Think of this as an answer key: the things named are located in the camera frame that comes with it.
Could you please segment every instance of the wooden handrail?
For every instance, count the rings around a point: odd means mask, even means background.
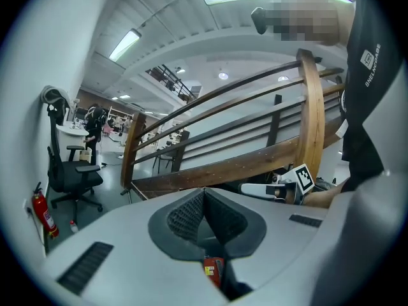
[[[326,88],[326,89],[323,91],[323,96],[328,96],[328,95],[330,95],[330,94],[336,93],[337,91],[341,91],[341,90],[342,90],[341,85],[330,86],[330,87]],[[329,99],[329,100],[326,101],[326,102],[329,103],[329,102],[334,101],[334,100],[336,100],[336,99],[338,99],[338,97],[331,98],[331,99]],[[295,107],[296,105],[299,105],[299,104],[293,103],[293,104],[290,106],[290,108],[291,108],[291,107]],[[148,159],[151,159],[151,158],[153,158],[153,157],[159,156],[159,155],[161,155],[161,154],[169,153],[169,152],[171,152],[171,151],[173,151],[173,150],[175,150],[175,149],[179,149],[179,148],[181,148],[181,147],[185,147],[185,146],[187,146],[187,145],[196,143],[196,142],[198,142],[198,141],[200,141],[200,140],[205,140],[205,139],[207,139],[207,138],[210,138],[210,137],[213,137],[213,136],[218,135],[218,134],[220,134],[220,133],[223,133],[223,132],[225,132],[225,131],[227,131],[227,130],[232,130],[232,129],[235,129],[235,128],[240,127],[240,126],[244,126],[245,124],[252,123],[252,122],[255,122],[255,121],[264,119],[264,118],[266,118],[266,117],[269,117],[269,116],[273,115],[273,114],[276,112],[276,110],[275,110],[275,108],[271,108],[271,109],[268,110],[267,112],[254,113],[253,115],[249,115],[249,116],[243,117],[243,118],[241,118],[241,119],[234,120],[234,121],[229,122],[229,123],[227,123],[227,124],[225,124],[225,125],[223,125],[223,126],[221,126],[221,127],[215,128],[215,129],[213,129],[213,130],[207,131],[206,133],[202,133],[202,134],[200,134],[200,135],[197,135],[197,136],[195,136],[195,137],[192,137],[192,138],[190,138],[190,139],[188,139],[188,140],[186,140],[186,141],[184,141],[184,142],[180,142],[180,143],[178,143],[178,144],[175,144],[175,145],[166,147],[166,148],[164,148],[164,149],[158,150],[158,151],[156,151],[156,152],[153,152],[153,153],[151,153],[151,154],[149,154],[149,155],[147,155],[147,156],[141,157],[140,159],[137,159],[136,161],[134,161],[133,164],[146,161],[146,160],[148,160]],[[285,116],[285,117],[282,117],[280,120],[284,120],[284,119],[287,119],[287,118],[290,118],[290,117],[293,117],[293,116],[299,115],[299,114],[300,114],[300,112],[298,112],[298,113],[293,113],[293,114],[291,114],[291,115],[287,115],[287,116]],[[255,120],[251,120],[251,122],[247,122],[248,119],[250,119],[250,118],[253,119],[253,116],[254,116],[254,115],[256,115]],[[230,136],[230,137],[228,137],[228,138],[225,138],[224,140],[229,140],[229,139],[231,139],[231,138],[234,138],[234,137],[237,137],[237,136],[240,136],[240,135],[243,135],[243,134],[244,134],[244,133],[237,134],[237,135],[233,135],[233,136]]]
[[[173,151],[175,149],[178,149],[180,147],[183,147],[183,146],[198,142],[200,140],[204,140],[204,139],[213,137],[213,136],[221,134],[221,133],[223,133],[225,131],[232,130],[232,129],[235,129],[235,128],[239,128],[239,127],[242,127],[244,125],[248,125],[248,124],[250,124],[252,122],[267,118],[267,117],[273,115],[275,112],[287,110],[289,108],[293,108],[295,106],[301,105],[301,103],[304,102],[304,101],[305,101],[305,97],[304,96],[299,96],[298,98],[296,98],[296,99],[294,99],[292,101],[287,101],[287,102],[283,102],[281,104],[275,105],[275,106],[273,106],[271,109],[269,109],[267,111],[253,113],[253,114],[248,115],[246,117],[242,117],[242,118],[240,118],[238,120],[231,121],[231,122],[229,122],[229,123],[227,123],[227,124],[225,124],[223,126],[217,127],[215,129],[212,129],[212,130],[207,131],[205,133],[202,133],[200,135],[189,138],[188,140],[185,140],[184,142],[180,142],[178,144],[166,147],[165,149],[161,149],[161,150],[158,150],[156,152],[153,152],[153,153],[151,153],[151,154],[149,154],[147,156],[143,156],[140,159],[137,159],[136,161],[134,161],[133,164],[146,161],[148,159],[151,159],[152,157],[159,156],[159,155],[165,154],[165,153],[169,153],[169,152],[171,152],[171,151]]]
[[[335,100],[337,100],[337,99],[339,99],[339,98],[338,98],[338,97],[331,98],[331,99],[325,101],[324,103],[330,103],[330,102],[335,101]],[[333,109],[333,108],[335,108],[335,107],[337,107],[337,106],[338,106],[338,104],[333,105],[333,106],[330,106],[330,107],[328,107],[327,109],[324,109],[324,112],[327,112],[327,111],[329,111],[329,110],[331,110],[331,109]],[[296,116],[296,115],[300,115],[300,114],[301,114],[301,112],[291,113],[290,115],[287,115],[287,116],[285,116],[285,117],[280,118],[280,119],[279,119],[279,122],[282,121],[282,120],[286,120],[286,119],[292,118],[292,117],[294,117],[294,116]],[[297,120],[297,121],[291,122],[290,124],[286,124],[286,125],[284,125],[284,126],[278,127],[278,129],[283,129],[283,128],[292,126],[292,125],[294,125],[294,124],[298,124],[299,122],[300,122],[300,120]],[[237,133],[237,134],[234,134],[234,135],[231,135],[231,136],[228,136],[228,137],[221,138],[220,140],[216,140],[216,141],[214,141],[214,142],[210,142],[210,143],[208,143],[208,144],[204,144],[204,145],[195,147],[195,148],[193,148],[193,149],[191,149],[191,150],[185,151],[185,153],[190,153],[190,152],[194,152],[195,150],[204,149],[205,147],[208,147],[208,146],[211,146],[211,145],[215,145],[215,144],[218,144],[218,143],[222,143],[222,142],[225,142],[225,141],[227,141],[227,140],[231,140],[231,139],[233,139],[233,138],[236,138],[236,137],[239,137],[239,136],[243,136],[243,135],[245,135],[245,134],[247,134],[247,133],[250,133],[250,132],[252,132],[252,131],[257,131],[257,130],[259,130],[259,129],[261,129],[261,128],[265,128],[265,127],[268,127],[268,126],[270,126],[270,123],[269,123],[269,122],[267,122],[266,124],[263,124],[263,125],[260,125],[260,126],[256,126],[256,127],[250,128],[250,129],[248,129],[248,130],[242,131],[242,132],[240,132],[240,133]],[[187,159],[191,159],[191,158],[196,157],[196,156],[187,157],[187,158],[183,159],[183,161],[185,161],[185,160],[187,160]]]
[[[306,164],[316,181],[324,142],[323,90],[312,52],[299,49],[296,58],[302,61],[299,74],[305,79],[306,103],[302,105],[299,145],[293,166]]]
[[[327,77],[327,76],[331,76],[331,75],[335,75],[337,73],[341,73],[343,72],[343,69],[341,68],[334,68],[334,69],[325,69],[319,72],[319,76],[320,77]],[[178,131],[182,128],[185,128],[187,126],[190,126],[191,124],[195,124],[196,122],[206,119],[212,115],[215,115],[221,111],[227,110],[229,108],[232,108],[233,106],[237,106],[240,105],[242,103],[248,102],[252,99],[256,99],[259,98],[260,96],[278,91],[280,89],[285,89],[286,87],[290,87],[290,86],[294,86],[300,83],[303,83],[304,78],[303,77],[297,77],[294,78],[292,80],[285,80],[284,82],[280,82],[278,84],[274,84],[270,87],[266,87],[264,89],[259,89],[256,90],[255,92],[246,94],[245,96],[241,96],[239,98],[235,98],[232,100],[229,100],[225,103],[222,103],[220,105],[217,105],[203,113],[200,113],[199,115],[190,118],[187,121],[184,121],[180,124],[177,124],[176,126],[173,126],[169,129],[167,129],[166,131],[163,131],[162,133],[156,135],[155,137],[151,138],[150,140],[147,140],[146,142],[140,144],[139,146],[137,146],[134,151],[140,150],[148,145],[150,145],[151,143],[156,142],[157,140],[160,140],[161,138],[164,138],[166,136],[168,136],[171,133],[174,133],[175,131]]]
[[[324,147],[339,140],[335,132],[341,125],[340,117],[329,121],[325,126]],[[241,156],[206,164],[196,168],[182,170],[166,175],[134,180],[133,184],[146,195],[149,191],[158,192],[156,196],[179,189],[211,186],[223,182],[244,179],[266,173],[295,160],[299,136],[278,144],[255,150]]]
[[[139,144],[139,139],[132,140],[131,137],[137,136],[137,134],[143,130],[145,121],[146,115],[144,113],[136,113],[129,128],[129,134],[127,136],[122,161],[122,172],[120,173],[120,184],[123,188],[126,189],[129,189],[130,183],[132,181],[132,161],[136,158],[136,152],[134,152],[133,150],[135,149],[135,146]]]
[[[321,62],[321,58],[320,57],[316,57],[314,58],[316,63]],[[146,128],[144,131],[142,131],[140,133],[140,135],[137,138],[141,138],[143,135],[151,132],[153,129],[163,125],[164,123],[168,122],[169,120],[174,119],[175,117],[177,117],[178,115],[181,115],[182,113],[195,108],[198,105],[203,104],[204,102],[207,102],[208,100],[214,99],[217,96],[220,96],[221,94],[227,93],[233,89],[236,89],[237,87],[243,86],[245,84],[254,82],[255,80],[276,74],[276,73],[280,73],[281,71],[285,71],[285,70],[289,70],[289,69],[293,69],[293,68],[297,68],[299,67],[301,64],[301,62],[299,60],[293,61],[293,62],[289,62],[287,64],[281,64],[279,66],[275,66],[272,68],[269,68],[267,70],[261,70],[257,73],[255,73],[254,75],[250,75],[247,76],[243,79],[239,79],[239,80],[235,80],[232,83],[226,84],[224,86],[219,87],[218,89],[215,89],[209,93],[207,93],[206,95],[200,96],[198,99],[195,99],[194,101],[190,102],[189,104],[182,106],[181,108],[175,110],[174,112],[172,112],[171,114],[167,115],[166,117],[160,119],[159,121],[155,122],[153,125],[149,126],[148,128]]]
[[[333,106],[327,108],[325,111],[331,110],[332,108],[335,108],[335,107],[338,107],[338,106],[339,106],[338,104],[337,104],[337,105],[333,105]],[[298,124],[298,123],[300,123],[300,120],[296,120],[296,121],[294,121],[294,122],[291,122],[290,124],[286,124],[286,125],[284,125],[284,126],[278,127],[278,130],[284,129],[284,128],[287,128],[287,127],[290,127],[290,126],[293,126],[293,125]],[[183,161],[187,161],[187,160],[190,160],[190,159],[194,159],[194,158],[200,157],[200,156],[206,156],[207,154],[211,154],[211,153],[215,153],[215,152],[220,152],[220,151],[222,151],[222,150],[230,149],[230,148],[232,148],[232,147],[234,147],[234,146],[237,146],[237,145],[240,145],[240,144],[244,144],[244,143],[247,143],[247,142],[250,142],[250,141],[253,141],[253,140],[257,140],[258,138],[262,138],[262,137],[264,137],[264,136],[267,136],[268,134],[269,134],[269,132],[266,132],[266,133],[263,133],[263,134],[259,134],[259,135],[256,135],[256,136],[249,137],[249,138],[247,138],[247,139],[245,139],[245,140],[240,140],[239,142],[235,142],[235,143],[231,143],[231,144],[229,144],[229,145],[225,145],[225,146],[219,147],[219,148],[214,149],[214,150],[209,150],[209,151],[206,151],[206,152],[203,152],[203,153],[200,153],[200,154],[196,154],[196,155],[194,155],[194,156],[189,156],[189,157],[186,157],[185,159],[183,159]]]

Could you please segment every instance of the fire extinguisher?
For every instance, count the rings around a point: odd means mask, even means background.
[[[48,211],[47,201],[41,191],[40,187],[41,182],[38,183],[36,189],[34,190],[33,195],[33,209],[38,219],[44,225],[44,228],[47,230],[48,234],[55,238],[59,234],[57,225],[55,224],[50,212]]]

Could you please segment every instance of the office chair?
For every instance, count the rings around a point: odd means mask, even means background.
[[[73,201],[73,221],[77,223],[77,202],[84,201],[98,206],[98,212],[103,211],[102,204],[82,196],[87,191],[94,194],[93,187],[103,183],[103,179],[98,175],[99,166],[93,166],[87,161],[73,161],[76,150],[84,150],[83,146],[67,146],[70,150],[69,161],[62,162],[59,155],[59,144],[56,135],[56,112],[48,109],[48,116],[51,122],[51,145],[48,149],[50,165],[48,168],[48,177],[51,188],[57,193],[67,193],[63,197],[51,201],[52,208],[57,208],[57,203],[62,201]]]
[[[157,171],[157,174],[158,174],[158,175],[160,174],[160,161],[161,161],[161,160],[166,160],[166,161],[167,161],[167,164],[166,164],[166,169],[167,169],[167,167],[168,167],[170,161],[171,161],[171,162],[174,162],[174,159],[175,159],[175,157],[176,157],[176,154],[177,154],[177,150],[173,150],[173,151],[171,151],[171,152],[164,153],[164,154],[162,154],[162,155],[160,155],[160,156],[156,156],[156,157],[154,158],[153,169],[154,169],[154,166],[156,165],[157,159],[159,159],[159,169],[158,169],[158,171]]]

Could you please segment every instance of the ceiling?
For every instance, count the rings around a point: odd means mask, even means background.
[[[173,105],[138,85],[132,78],[159,64],[174,70],[187,86],[202,85],[206,91],[224,85],[220,69],[229,80],[292,61],[298,48],[308,48],[323,58],[322,65],[346,66],[346,52],[311,42],[283,42],[272,33],[259,35],[251,12],[268,6],[266,0],[243,0],[207,6],[204,0],[119,0],[96,40],[95,52],[83,86],[111,98],[128,94],[126,102],[145,110],[169,113]],[[109,55],[130,30],[142,36],[117,62]]]

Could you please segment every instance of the chair armrest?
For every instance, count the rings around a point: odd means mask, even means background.
[[[67,150],[85,150],[85,147],[79,145],[68,145]]]
[[[100,169],[101,169],[100,166],[77,166],[75,168],[75,171],[78,173],[90,173],[99,171]]]
[[[83,146],[79,146],[79,145],[68,145],[66,147],[67,150],[71,150],[71,152],[69,153],[69,162],[72,162],[74,160],[74,155],[75,155],[75,151],[76,150],[85,150],[85,147]]]

